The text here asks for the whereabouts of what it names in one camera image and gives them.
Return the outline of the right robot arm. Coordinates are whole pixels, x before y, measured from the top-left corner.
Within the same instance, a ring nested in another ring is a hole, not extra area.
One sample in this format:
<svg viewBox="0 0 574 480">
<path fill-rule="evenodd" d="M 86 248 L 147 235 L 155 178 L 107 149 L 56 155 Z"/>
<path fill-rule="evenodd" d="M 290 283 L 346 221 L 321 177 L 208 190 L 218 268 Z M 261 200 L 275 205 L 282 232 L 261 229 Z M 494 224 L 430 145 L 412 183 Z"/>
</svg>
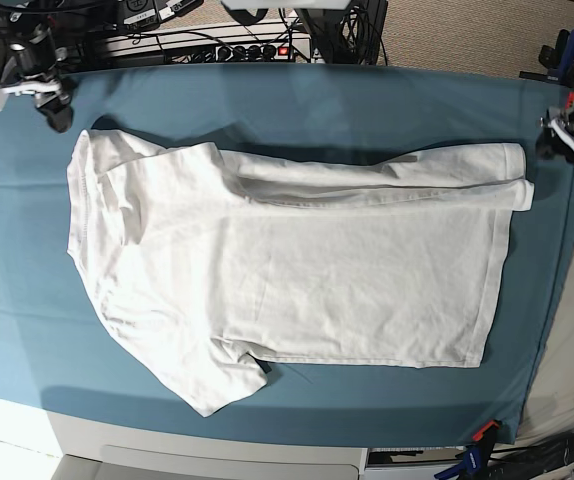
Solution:
<svg viewBox="0 0 574 480">
<path fill-rule="evenodd" d="M 11 58 L 3 70 L 0 90 L 5 95 L 29 95 L 48 126 L 65 133 L 73 123 L 73 86 L 59 73 L 64 59 L 58 53 L 46 15 L 30 14 L 28 8 L 12 12 L 6 21 Z"/>
</svg>

